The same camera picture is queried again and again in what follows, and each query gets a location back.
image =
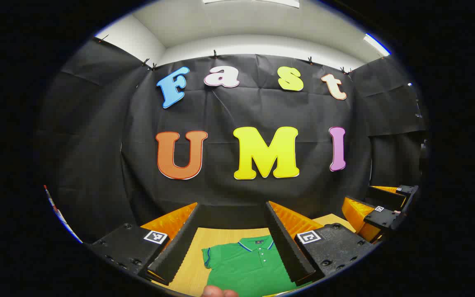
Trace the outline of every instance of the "polo shirt collar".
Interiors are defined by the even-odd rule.
[[[259,241],[259,240],[263,240],[263,243],[256,244],[256,241]],[[270,250],[272,246],[274,245],[274,241],[272,240],[272,236],[267,235],[267,236],[262,236],[262,237],[242,238],[238,242],[238,244],[245,250],[252,252],[253,250],[257,250],[258,248],[264,248],[266,250]]]

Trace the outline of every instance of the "white wall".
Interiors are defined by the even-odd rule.
[[[120,47],[140,61],[149,58],[149,66],[151,63],[160,64],[160,58],[166,50],[155,35],[133,15],[119,19],[96,34],[96,37],[101,39],[108,34],[104,41]]]
[[[228,35],[187,42],[169,47],[159,60],[159,65],[180,60],[213,56],[217,54],[265,54],[297,58],[346,70],[358,68],[366,63],[331,47],[317,43],[272,35]]]

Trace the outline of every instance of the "green polo shirt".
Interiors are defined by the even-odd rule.
[[[270,235],[204,248],[207,285],[233,290],[239,297],[261,297],[301,288],[291,282]]]

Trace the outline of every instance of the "letter m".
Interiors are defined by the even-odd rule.
[[[300,170],[296,167],[294,141],[298,130],[293,127],[280,127],[269,146],[254,127],[241,127],[234,130],[239,139],[239,169],[234,173],[237,180],[252,180],[256,171],[252,169],[252,160],[256,163],[262,177],[268,177],[274,162],[277,167],[273,174],[277,178],[297,177]]]

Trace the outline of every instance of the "shirt sleeve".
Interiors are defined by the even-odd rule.
[[[214,269],[217,267],[221,258],[219,246],[213,246],[210,248],[203,248],[203,262],[206,268]]]

